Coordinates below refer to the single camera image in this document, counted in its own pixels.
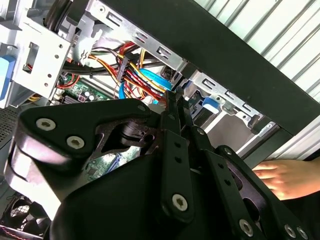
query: metal screw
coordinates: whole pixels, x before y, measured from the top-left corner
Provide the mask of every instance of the metal screw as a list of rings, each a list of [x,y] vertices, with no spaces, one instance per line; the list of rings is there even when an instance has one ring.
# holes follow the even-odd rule
[[[308,235],[301,227],[298,226],[296,229],[304,239],[306,239],[306,240],[308,239]]]
[[[226,154],[228,154],[228,155],[232,155],[232,152],[230,151],[230,149],[229,149],[229,148],[225,148],[225,149],[224,149],[224,151],[226,152]]]
[[[48,118],[40,118],[35,122],[36,126],[44,131],[51,131],[56,128],[56,123]]]
[[[66,144],[73,149],[82,149],[85,146],[85,141],[78,136],[70,136],[66,140]]]
[[[102,13],[102,14],[105,13],[105,12],[106,12],[105,6],[102,6],[102,5],[101,5],[101,6],[99,7],[99,11],[100,11],[100,13]]]
[[[197,131],[198,131],[198,133],[200,133],[201,135],[205,135],[205,132],[204,132],[201,128],[198,128]]]
[[[181,212],[184,212],[188,209],[187,200],[180,194],[175,194],[172,196],[172,203]]]
[[[284,225],[284,229],[290,237],[292,237],[294,239],[296,238],[296,233],[288,224]]]
[[[170,119],[176,120],[175,116],[173,116],[172,114],[169,114],[168,116],[169,116]]]
[[[252,229],[251,225],[244,219],[240,219],[239,225],[241,230],[248,236],[252,237],[254,235],[254,230]]]
[[[140,109],[141,111],[145,111],[146,110],[146,108],[144,106],[142,106],[142,105],[138,105],[138,109]]]

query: green circuit board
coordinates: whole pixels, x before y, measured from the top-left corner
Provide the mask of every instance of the green circuit board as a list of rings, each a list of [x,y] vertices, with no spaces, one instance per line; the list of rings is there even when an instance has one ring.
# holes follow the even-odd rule
[[[129,150],[122,152],[117,167],[120,167],[132,159],[137,158],[139,153],[140,148],[136,146],[132,146],[129,148]],[[90,161],[85,167],[85,176],[87,181],[91,182],[105,175],[116,157],[117,154],[111,153]]]
[[[110,100],[106,95],[82,83],[81,78],[74,86],[67,88],[65,92],[82,103]]]

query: finger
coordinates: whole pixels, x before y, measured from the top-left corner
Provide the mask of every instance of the finger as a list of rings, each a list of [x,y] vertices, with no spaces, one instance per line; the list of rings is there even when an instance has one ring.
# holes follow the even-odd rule
[[[261,162],[252,170],[254,171],[255,170],[271,170],[271,169],[276,169],[277,167],[278,165],[275,161],[264,161],[264,162]]]
[[[276,195],[276,197],[279,199],[279,200],[286,200],[286,196],[283,192],[281,191],[278,191],[278,190],[275,190],[275,189],[270,189],[271,192],[273,192],[274,195]]]
[[[261,179],[261,180],[269,189],[273,189],[273,190],[278,189],[275,178],[267,178],[267,179]]]
[[[260,178],[260,179],[272,179],[278,175],[278,170],[270,169],[270,170],[253,170],[253,172]]]

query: mesh vent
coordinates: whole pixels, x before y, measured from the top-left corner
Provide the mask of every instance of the mesh vent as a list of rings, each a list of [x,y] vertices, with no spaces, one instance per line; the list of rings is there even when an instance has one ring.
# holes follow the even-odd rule
[[[15,108],[0,109],[0,143],[12,134],[18,114]]]

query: white slatted surface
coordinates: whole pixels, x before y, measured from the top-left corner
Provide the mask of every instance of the white slatted surface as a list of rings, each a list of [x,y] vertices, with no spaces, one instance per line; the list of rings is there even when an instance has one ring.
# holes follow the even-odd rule
[[[320,0],[195,0],[320,102]]]

